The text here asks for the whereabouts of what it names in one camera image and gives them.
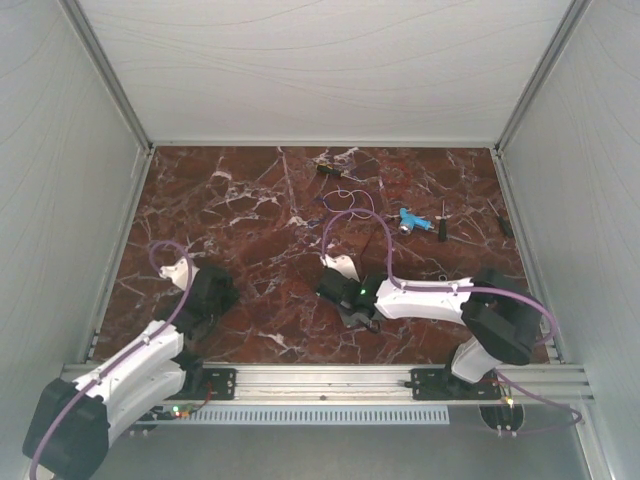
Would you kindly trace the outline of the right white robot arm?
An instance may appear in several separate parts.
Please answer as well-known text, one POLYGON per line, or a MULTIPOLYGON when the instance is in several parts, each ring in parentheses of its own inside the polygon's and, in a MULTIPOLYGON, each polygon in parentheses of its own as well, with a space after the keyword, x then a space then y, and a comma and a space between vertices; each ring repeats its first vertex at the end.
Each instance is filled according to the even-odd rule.
POLYGON ((413 281, 386 274, 359 280, 327 267, 316 295, 333 303, 349 327, 372 329, 404 318, 465 326, 471 338, 442 373, 443 388, 457 398, 500 365, 529 364, 542 317, 537 300, 494 269, 459 280, 413 281))

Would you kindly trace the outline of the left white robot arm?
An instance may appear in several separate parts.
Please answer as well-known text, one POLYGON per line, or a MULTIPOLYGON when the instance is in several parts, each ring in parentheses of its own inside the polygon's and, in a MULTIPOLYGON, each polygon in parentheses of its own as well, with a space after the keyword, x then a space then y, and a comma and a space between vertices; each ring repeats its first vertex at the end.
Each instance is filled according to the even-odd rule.
POLYGON ((179 419, 226 397, 189 345, 210 334, 237 302, 232 276, 186 260, 160 275, 181 297, 112 358, 74 380, 56 378, 42 391, 22 445, 34 467, 61 479, 88 479, 115 440, 160 402, 193 399, 193 405, 173 409, 179 419))

